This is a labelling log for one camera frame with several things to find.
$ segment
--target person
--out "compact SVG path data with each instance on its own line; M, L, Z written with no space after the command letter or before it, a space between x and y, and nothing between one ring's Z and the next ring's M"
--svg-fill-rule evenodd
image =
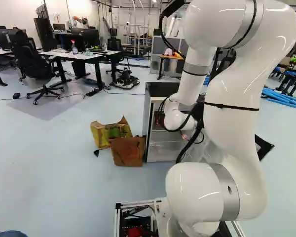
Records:
M5 231L0 232L0 237L27 237L27 235L20 231Z

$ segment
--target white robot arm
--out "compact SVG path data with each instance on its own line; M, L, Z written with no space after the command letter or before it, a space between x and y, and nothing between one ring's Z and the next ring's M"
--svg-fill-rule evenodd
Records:
M217 47L234 48L235 62L209 84L203 122L214 148L212 163L183 162L166 177L167 200L189 237L211 236L219 221L252 219L267 205L267 189L255 147L255 122L263 86L296 41L296 14L275 0L193 0L183 18L189 45L180 87L165 102L167 129L187 115ZM190 117L183 129L195 128Z

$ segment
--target floor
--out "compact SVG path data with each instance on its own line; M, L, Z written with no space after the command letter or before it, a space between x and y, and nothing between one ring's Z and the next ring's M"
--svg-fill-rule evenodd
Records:
M64 68L72 77L69 62ZM86 68L94 74L92 66ZM109 69L101 65L105 82L111 80L104 72ZM125 115L133 135L142 133L145 81L157 75L143 68L132 71L141 84L130 91L113 88L83 99L81 94L91 87L73 80L64 96L77 95L43 98L35 109L32 100L0 100L0 231L19 230L29 237L109 237L116 202L165 196L164 178L173 163L119 167L108 149L93 155L92 121L113 123ZM27 86L30 81L17 80L18 71L0 74L9 84L0 87L1 99L33 90ZM267 84L279 83L269 79ZM296 236L296 109L262 100L257 134L275 145L262 162L269 205L259 218L241 226L247 237Z

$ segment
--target orange table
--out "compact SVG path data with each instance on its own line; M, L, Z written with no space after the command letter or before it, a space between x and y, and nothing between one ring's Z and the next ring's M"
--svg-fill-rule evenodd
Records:
M159 68L159 76L157 78L157 80L160 80L162 78L162 65L163 65L163 60L165 59L177 59L177 60L180 60L180 61L183 61L184 58L179 56L166 56L166 55L160 55L159 56L161 58L161 61L160 61L160 68Z

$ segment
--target black strap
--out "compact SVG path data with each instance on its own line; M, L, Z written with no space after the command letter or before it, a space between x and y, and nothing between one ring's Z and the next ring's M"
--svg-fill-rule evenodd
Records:
M195 74L195 73L190 73L190 72L187 72L186 70L183 69L183 72L187 73L187 74L190 74L190 75L193 75L193 76L206 76L207 74Z
M233 105L224 105L224 104L215 104L215 103L209 103L209 102L204 102L205 105L210 105L210 106L215 106L220 109L223 108L228 108L228 109L235 109L235 110L249 110L249 111L259 111L259 108L247 108L247 107L239 107L239 106L233 106Z

